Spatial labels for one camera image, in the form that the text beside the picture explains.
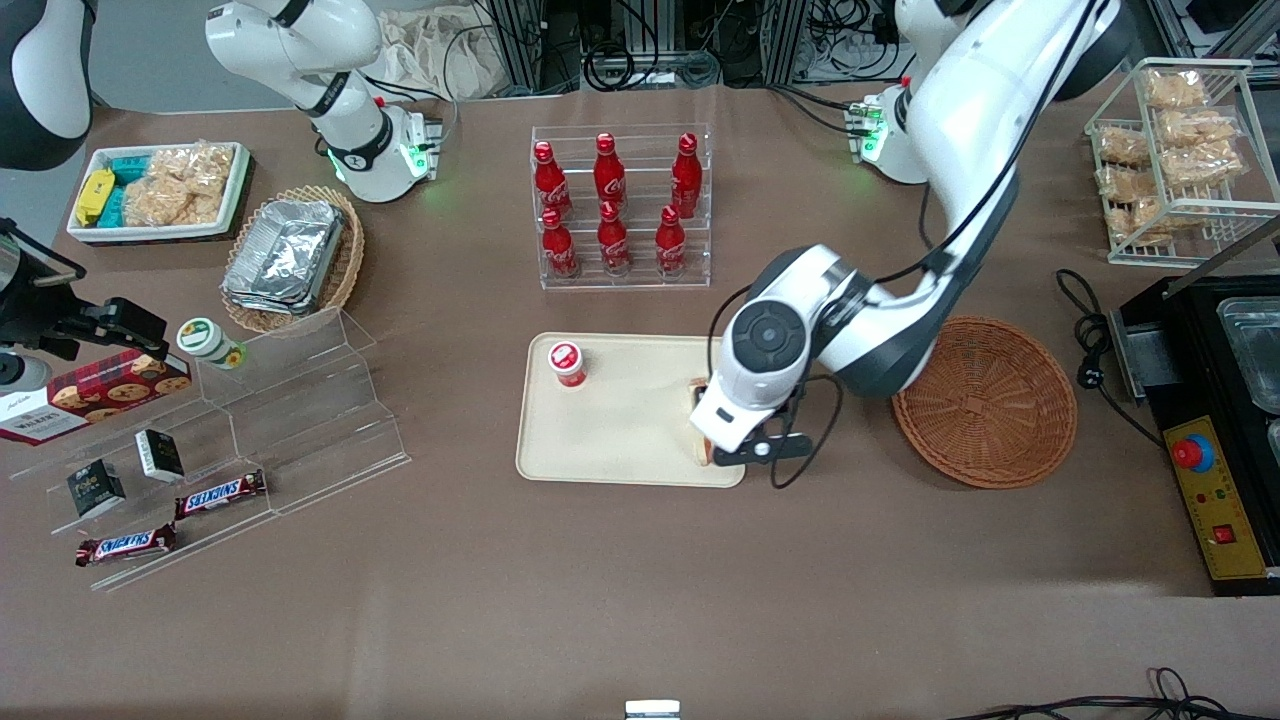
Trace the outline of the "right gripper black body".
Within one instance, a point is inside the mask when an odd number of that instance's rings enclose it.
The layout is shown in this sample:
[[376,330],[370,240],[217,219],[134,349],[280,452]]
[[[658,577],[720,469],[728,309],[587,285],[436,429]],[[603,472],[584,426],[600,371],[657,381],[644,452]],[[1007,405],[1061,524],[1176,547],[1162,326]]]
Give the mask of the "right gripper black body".
[[70,284],[86,277],[79,264],[32,240],[18,225],[1,228],[1,342],[74,360],[81,342],[96,340],[93,305]]

